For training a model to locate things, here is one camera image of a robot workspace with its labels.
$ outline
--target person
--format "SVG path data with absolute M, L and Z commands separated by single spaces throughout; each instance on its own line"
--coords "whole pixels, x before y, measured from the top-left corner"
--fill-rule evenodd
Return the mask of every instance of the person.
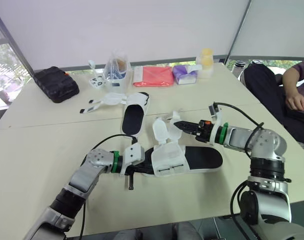
M 244 70 L 245 86 L 304 148 L 304 61 L 292 66 L 278 86 L 274 73 L 263 64 Z

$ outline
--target black cable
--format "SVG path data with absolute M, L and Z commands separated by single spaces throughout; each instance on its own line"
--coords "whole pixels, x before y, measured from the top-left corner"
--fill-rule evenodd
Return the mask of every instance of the black cable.
M 242 193 L 242 191 L 244 190 L 244 188 L 247 186 L 247 184 L 244 184 L 241 188 L 240 188 L 240 190 L 238 191 L 238 193 L 237 193 L 237 204 L 238 204 L 238 206 L 240 206 L 240 196 L 241 196 L 241 193 Z
M 114 137 L 121 137 L 121 136 L 132 138 L 132 144 L 137 143 L 137 138 L 134 137 L 134 136 L 132 136 L 132 135 L 129 135 L 129 134 L 115 134 L 115 135 L 111 135 L 111 136 L 105 138 L 104 140 L 100 141 L 98 144 L 96 144 L 92 148 L 92 150 L 94 150 L 95 148 L 97 148 L 99 145 L 101 145 L 102 143 L 104 143 L 108 139 L 111 139 L 111 138 L 114 138 Z M 84 162 L 86 161 L 86 157 L 87 157 L 87 155 L 85 155 L 85 157 L 84 157 L 81 165 L 83 165 Z M 78 238 L 78 240 L 82 240 L 82 238 L 83 238 L 83 232 L 84 232 L 84 227 L 85 227 L 85 211 L 86 211 L 86 202 L 83 205 L 83 220 L 82 220 L 81 233 L 80 233 L 80 237 Z
M 254 130 L 252 131 L 251 135 L 248 137 L 246 143 L 245 143 L 245 146 L 244 146 L 244 151 L 245 151 L 245 154 L 249 157 L 250 157 L 250 154 L 248 154 L 248 144 L 250 143 L 252 137 L 254 136 L 254 134 L 260 130 L 260 129 L 263 129 L 262 126 L 263 126 L 263 122 L 261 122 L 256 128 L 254 128 Z
M 244 231 L 244 229 L 241 227 L 241 225 L 238 223 L 238 221 L 236 220 L 234 211 L 233 211 L 233 202 L 234 202 L 234 198 L 235 195 L 242 189 L 243 186 L 246 186 L 246 180 L 244 182 L 242 182 L 234 191 L 232 197 L 231 197 L 231 202 L 230 202 L 230 212 L 231 212 L 231 216 L 232 219 L 235 223 L 235 225 L 237 226 L 237 228 L 240 230 L 240 232 L 243 234 L 243 236 L 245 237 L 246 240 L 250 240 L 250 238 L 248 237 L 248 235 L 246 234 L 246 232 Z
M 222 105 L 222 106 L 227 106 L 229 108 L 232 108 L 232 109 L 235 109 L 237 110 L 238 112 L 240 112 L 241 114 L 243 114 L 247 119 L 249 119 L 252 123 L 254 123 L 256 126 L 258 126 L 259 124 L 254 121 L 249 115 L 247 115 L 245 112 L 243 112 L 241 109 L 239 109 L 238 107 L 236 106 L 233 106 L 231 104 L 228 104 L 228 103 L 223 103 L 223 102 L 214 102 L 213 103 L 214 106 L 217 106 L 217 105 Z
M 78 240 L 82 240 L 82 238 L 83 238 L 83 231 L 84 231 L 84 226 L 85 226 L 85 212 L 86 212 L 86 202 L 83 205 L 83 220 L 82 220 L 81 233 L 80 233 L 80 237 L 78 238 Z

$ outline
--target dark pants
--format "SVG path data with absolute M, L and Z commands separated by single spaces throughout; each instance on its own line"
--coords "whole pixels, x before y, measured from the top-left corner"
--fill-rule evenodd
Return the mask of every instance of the dark pants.
M 274 73 L 263 64 L 253 64 L 244 70 L 244 79 L 246 87 L 292 137 L 304 143 L 304 113 L 286 106 L 284 89 L 276 84 Z

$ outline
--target tabletop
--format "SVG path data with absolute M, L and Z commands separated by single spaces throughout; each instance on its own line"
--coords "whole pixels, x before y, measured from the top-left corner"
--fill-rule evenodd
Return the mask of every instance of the tabletop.
M 89 108 L 89 100 L 99 100 L 106 91 L 94 89 L 88 83 L 93 76 L 73 76 L 80 93 L 72 98 L 53 103 L 34 83 L 29 81 L 0 121 L 0 129 L 77 123 L 123 117 L 123 105 L 101 106 L 100 110 L 80 114 L 80 109 Z M 207 109 L 216 102 L 227 102 L 235 106 L 257 104 L 259 100 L 221 63 L 214 64 L 210 79 L 198 80 L 196 84 L 170 87 L 130 86 L 128 93 L 147 92 L 150 105 L 147 115 Z
M 304 151 L 261 104 L 241 107 L 257 122 L 265 122 L 287 141 L 285 177 L 291 202 L 304 200 Z M 222 107 L 223 122 L 253 129 L 255 126 L 233 109 Z M 145 150 L 157 144 L 151 128 L 156 117 L 145 117 L 139 143 Z M 180 113 L 185 121 L 210 120 L 207 109 Z M 121 119 L 94 120 L 0 130 L 0 239 L 21 239 L 46 206 L 79 167 L 84 155 L 102 139 L 119 133 Z M 183 134 L 180 144 L 206 146 Z M 122 151 L 130 145 L 124 137 L 110 139 L 101 148 Z M 229 214 L 234 189 L 249 175 L 250 160 L 244 153 L 215 148 L 223 156 L 220 171 L 168 177 L 134 175 L 134 190 L 127 177 L 103 174 L 89 197 L 84 234 L 208 218 Z M 82 213 L 68 236 L 80 233 Z

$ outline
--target shoe insole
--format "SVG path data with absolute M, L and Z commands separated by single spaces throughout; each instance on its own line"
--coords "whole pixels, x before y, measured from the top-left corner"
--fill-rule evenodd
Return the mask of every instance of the shoe insole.
M 153 148 L 145 152 L 145 160 L 134 166 L 136 172 L 153 175 L 153 166 L 151 155 Z M 205 146 L 186 146 L 185 157 L 191 170 L 198 169 L 216 169 L 222 166 L 223 158 L 221 154 L 214 148 Z
M 125 134 L 135 135 L 142 126 L 144 111 L 139 105 L 129 105 L 124 113 L 122 130 Z

